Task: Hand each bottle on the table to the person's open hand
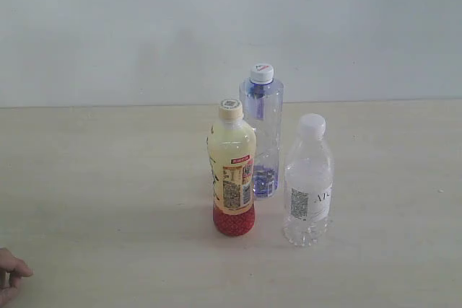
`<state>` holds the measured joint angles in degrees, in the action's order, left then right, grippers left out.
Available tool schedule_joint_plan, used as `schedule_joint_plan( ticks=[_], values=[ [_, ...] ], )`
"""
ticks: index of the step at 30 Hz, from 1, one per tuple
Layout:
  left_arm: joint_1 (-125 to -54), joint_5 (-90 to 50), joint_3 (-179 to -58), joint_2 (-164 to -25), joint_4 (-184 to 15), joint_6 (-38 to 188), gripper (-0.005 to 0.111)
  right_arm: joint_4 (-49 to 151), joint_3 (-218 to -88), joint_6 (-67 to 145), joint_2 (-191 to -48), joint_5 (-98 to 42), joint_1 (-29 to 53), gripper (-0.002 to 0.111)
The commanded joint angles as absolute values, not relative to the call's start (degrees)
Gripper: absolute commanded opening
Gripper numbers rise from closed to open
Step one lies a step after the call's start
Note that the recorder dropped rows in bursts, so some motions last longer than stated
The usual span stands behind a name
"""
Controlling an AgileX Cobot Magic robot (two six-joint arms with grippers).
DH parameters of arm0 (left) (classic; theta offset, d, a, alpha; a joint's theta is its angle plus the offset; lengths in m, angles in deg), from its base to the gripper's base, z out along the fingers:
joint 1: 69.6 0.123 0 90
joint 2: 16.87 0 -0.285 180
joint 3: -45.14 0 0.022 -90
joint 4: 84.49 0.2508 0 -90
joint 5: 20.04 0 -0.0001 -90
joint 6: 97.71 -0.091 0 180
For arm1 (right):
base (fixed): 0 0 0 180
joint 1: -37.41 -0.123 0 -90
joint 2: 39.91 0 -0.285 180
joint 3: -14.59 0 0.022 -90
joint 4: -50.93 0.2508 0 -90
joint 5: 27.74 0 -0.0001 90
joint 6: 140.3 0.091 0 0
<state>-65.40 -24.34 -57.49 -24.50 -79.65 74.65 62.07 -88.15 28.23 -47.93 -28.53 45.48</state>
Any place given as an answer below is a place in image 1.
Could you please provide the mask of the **person's bare hand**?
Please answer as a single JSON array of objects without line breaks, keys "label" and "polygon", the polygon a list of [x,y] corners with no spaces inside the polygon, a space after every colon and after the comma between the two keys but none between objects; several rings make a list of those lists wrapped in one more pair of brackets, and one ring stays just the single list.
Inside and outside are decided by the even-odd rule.
[{"label": "person's bare hand", "polygon": [[5,307],[19,293],[23,278],[33,275],[27,263],[13,255],[7,248],[1,248],[1,307]]}]

